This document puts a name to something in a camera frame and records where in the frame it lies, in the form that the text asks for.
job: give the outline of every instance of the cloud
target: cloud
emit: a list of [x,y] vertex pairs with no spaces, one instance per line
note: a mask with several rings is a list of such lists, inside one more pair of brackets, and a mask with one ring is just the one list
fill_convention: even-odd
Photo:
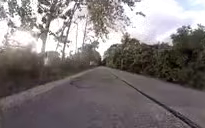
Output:
[[143,11],[146,17],[132,16],[136,27],[128,30],[132,36],[145,42],[163,41],[182,25],[205,24],[205,9],[185,9],[176,0],[144,0],[136,9]]

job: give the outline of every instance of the tree canopy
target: tree canopy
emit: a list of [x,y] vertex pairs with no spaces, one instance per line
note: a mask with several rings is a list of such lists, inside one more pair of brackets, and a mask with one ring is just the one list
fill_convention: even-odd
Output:
[[171,39],[148,45],[125,34],[105,52],[106,65],[205,90],[205,26],[182,26]]

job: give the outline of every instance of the road edge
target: road edge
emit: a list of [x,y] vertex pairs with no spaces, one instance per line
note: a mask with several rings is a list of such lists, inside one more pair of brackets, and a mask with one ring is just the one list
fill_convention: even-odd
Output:
[[155,98],[149,96],[148,94],[144,93],[143,91],[141,91],[140,89],[136,88],[134,85],[132,85],[130,82],[128,82],[127,80],[124,80],[120,77],[118,77],[118,75],[116,75],[114,72],[112,72],[111,68],[105,67],[107,68],[107,70],[109,70],[109,72],[116,77],[117,79],[119,79],[120,81],[122,81],[123,83],[125,83],[128,87],[136,90],[138,93],[140,93],[141,95],[143,95],[144,97],[146,97],[147,99],[151,100],[152,102],[154,102],[155,104],[157,104],[158,106],[162,107],[163,109],[165,109],[166,111],[170,112],[171,114],[173,114],[176,118],[180,119],[182,122],[184,122],[185,124],[187,124],[189,127],[191,128],[202,128],[201,126],[199,126],[197,123],[195,123],[194,121],[190,120],[189,118],[187,118],[186,116],[184,116],[183,114],[181,114],[178,111],[175,111],[174,109],[172,109],[171,107],[168,107],[167,105],[161,103],[160,101],[156,100]]
[[6,111],[9,108],[18,106],[27,100],[30,100],[38,95],[41,95],[43,93],[46,93],[46,92],[54,89],[57,86],[62,85],[62,83],[69,82],[70,80],[77,78],[77,77],[80,77],[84,74],[87,74],[87,73],[89,73],[97,68],[98,67],[87,69],[87,70],[82,71],[80,73],[65,77],[64,79],[52,81],[52,82],[49,82],[49,83],[46,83],[43,85],[36,86],[36,87],[31,88],[29,90],[26,90],[26,91],[2,98],[0,100],[1,107],[2,107],[3,111]]

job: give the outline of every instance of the vegetation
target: vegetation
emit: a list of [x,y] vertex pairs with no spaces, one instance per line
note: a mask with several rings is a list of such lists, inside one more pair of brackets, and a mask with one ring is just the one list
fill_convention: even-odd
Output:
[[[129,25],[130,19],[125,15],[124,6],[133,8],[134,4],[131,0],[0,1],[0,22],[6,22],[9,27],[5,30],[7,34],[0,50],[0,96],[17,93],[90,68],[91,62],[99,64],[101,57],[96,51],[96,40],[106,37],[109,30],[117,25],[122,28]],[[78,19],[87,19],[86,22],[91,27],[89,29],[97,38],[93,38],[93,42],[85,43],[85,32],[82,47],[75,54],[66,57],[70,28]],[[52,31],[51,24],[56,20],[62,21],[63,25]],[[19,31],[28,31],[42,42],[40,54],[20,45],[14,48],[10,37]],[[56,51],[46,52],[48,36],[54,37],[53,43],[57,42]]]
[[32,52],[31,48],[4,49],[0,53],[0,96],[8,96],[91,68],[90,61],[100,61],[100,54],[94,47],[95,45],[85,44],[78,53],[64,61],[57,56],[59,54],[51,54],[43,67],[40,63],[42,56]]
[[172,44],[148,45],[128,34],[112,45],[104,63],[112,68],[205,90],[205,26],[183,26],[171,35]]

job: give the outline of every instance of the road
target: road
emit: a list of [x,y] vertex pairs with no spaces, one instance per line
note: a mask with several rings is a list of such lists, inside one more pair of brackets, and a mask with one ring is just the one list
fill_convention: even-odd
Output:
[[205,128],[204,92],[105,67],[8,109],[5,128],[193,127],[123,81]]

